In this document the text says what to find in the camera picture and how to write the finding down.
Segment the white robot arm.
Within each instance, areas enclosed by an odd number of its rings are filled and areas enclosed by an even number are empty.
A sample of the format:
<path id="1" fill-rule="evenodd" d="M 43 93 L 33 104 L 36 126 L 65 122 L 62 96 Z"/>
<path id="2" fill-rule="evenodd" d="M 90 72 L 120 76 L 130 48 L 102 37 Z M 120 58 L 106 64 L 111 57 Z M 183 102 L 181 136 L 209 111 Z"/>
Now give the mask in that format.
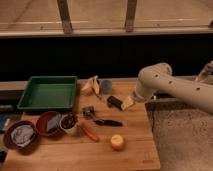
<path id="1" fill-rule="evenodd" d="M 157 91 L 213 115 L 213 85 L 174 77 L 167 63 L 142 68 L 133 91 L 123 101 L 121 109 L 125 110 L 138 102 L 146 103 Z"/>

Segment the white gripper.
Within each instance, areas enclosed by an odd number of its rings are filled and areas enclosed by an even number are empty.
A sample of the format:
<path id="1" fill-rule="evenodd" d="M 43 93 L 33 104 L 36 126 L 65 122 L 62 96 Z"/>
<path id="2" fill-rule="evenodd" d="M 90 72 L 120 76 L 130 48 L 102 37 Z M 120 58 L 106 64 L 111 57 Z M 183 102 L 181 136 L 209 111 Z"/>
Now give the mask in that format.
<path id="1" fill-rule="evenodd" d="M 149 99 L 149 96 L 145 92 L 134 89 L 133 98 L 136 102 L 146 102 Z M 134 100 L 131 96 L 127 96 L 121 104 L 121 108 L 123 110 L 126 110 L 129 107 L 133 106 L 135 104 Z"/>

